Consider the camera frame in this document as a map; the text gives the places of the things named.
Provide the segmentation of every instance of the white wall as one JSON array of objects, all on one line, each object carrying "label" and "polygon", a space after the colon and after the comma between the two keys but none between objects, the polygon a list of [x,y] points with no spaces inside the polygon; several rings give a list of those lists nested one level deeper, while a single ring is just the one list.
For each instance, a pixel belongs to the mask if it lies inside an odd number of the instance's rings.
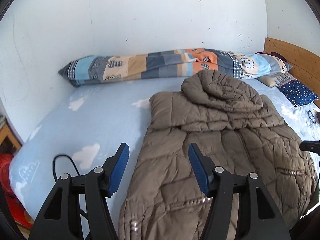
[{"label": "white wall", "polygon": [[266,0],[268,37],[320,56],[320,24],[305,0]]},{"label": "white wall", "polygon": [[57,71],[88,54],[263,49],[265,0],[15,0],[0,22],[0,97],[25,141],[73,91]]}]

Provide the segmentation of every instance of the silver screw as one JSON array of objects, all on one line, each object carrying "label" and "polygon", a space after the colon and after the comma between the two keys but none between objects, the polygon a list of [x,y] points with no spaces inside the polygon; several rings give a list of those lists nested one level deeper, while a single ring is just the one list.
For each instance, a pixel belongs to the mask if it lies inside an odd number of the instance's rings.
[{"label": "silver screw", "polygon": [[251,172],[249,174],[249,176],[250,176],[251,179],[257,179],[258,178],[258,175],[256,173],[254,173],[254,172]]},{"label": "silver screw", "polygon": [[101,173],[103,171],[102,167],[95,167],[93,170],[95,173]]},{"label": "silver screw", "polygon": [[63,173],[60,178],[61,179],[67,179],[69,177],[69,174],[68,173]]},{"label": "silver screw", "polygon": [[224,169],[222,168],[222,167],[216,167],[215,169],[214,169],[217,173],[223,173],[224,172]]}]

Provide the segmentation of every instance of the red object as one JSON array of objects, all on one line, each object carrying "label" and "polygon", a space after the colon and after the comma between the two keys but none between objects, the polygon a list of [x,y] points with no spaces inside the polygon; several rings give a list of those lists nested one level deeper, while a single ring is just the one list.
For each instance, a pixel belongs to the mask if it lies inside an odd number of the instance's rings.
[{"label": "red object", "polygon": [[13,156],[11,154],[0,154],[0,182],[14,220],[18,224],[30,229],[32,227],[32,223],[30,223],[32,222],[32,218],[25,211],[23,205],[17,199],[10,187],[9,165],[12,158]]}]

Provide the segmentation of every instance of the headboard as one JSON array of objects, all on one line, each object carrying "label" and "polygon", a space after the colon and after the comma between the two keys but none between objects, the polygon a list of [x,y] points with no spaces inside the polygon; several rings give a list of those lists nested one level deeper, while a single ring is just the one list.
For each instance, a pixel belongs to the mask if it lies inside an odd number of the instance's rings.
[{"label": "headboard", "polygon": [[[296,79],[320,96],[320,57],[296,45],[266,38],[264,52],[277,52],[293,66],[289,71]],[[320,107],[320,100],[314,102]]]}]

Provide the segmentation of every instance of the bed sheet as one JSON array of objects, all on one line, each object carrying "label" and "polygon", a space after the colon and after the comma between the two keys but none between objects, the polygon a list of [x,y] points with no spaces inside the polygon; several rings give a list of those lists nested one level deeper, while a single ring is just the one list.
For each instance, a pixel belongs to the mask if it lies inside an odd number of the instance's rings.
[{"label": "bed sheet", "polygon": [[[107,199],[117,230],[119,210],[150,123],[149,98],[161,91],[179,91],[183,80],[177,77],[82,86],[49,113],[10,165],[11,187],[31,217],[36,218],[55,183],[52,175],[55,155],[69,155],[80,174],[86,174],[102,165],[125,142],[130,148],[128,165],[118,192]],[[308,110],[314,115],[314,111],[319,111],[316,105],[295,108],[276,87],[269,88],[256,79],[244,82],[259,94],[267,95],[302,140],[320,139],[320,124],[318,121],[313,124],[308,117]],[[311,156],[318,167],[318,156],[312,153]],[[59,177],[65,172],[76,176],[70,161],[61,157],[56,163],[56,173]],[[80,206],[85,210],[84,196],[80,196]],[[83,219],[84,235],[88,230]]]}]

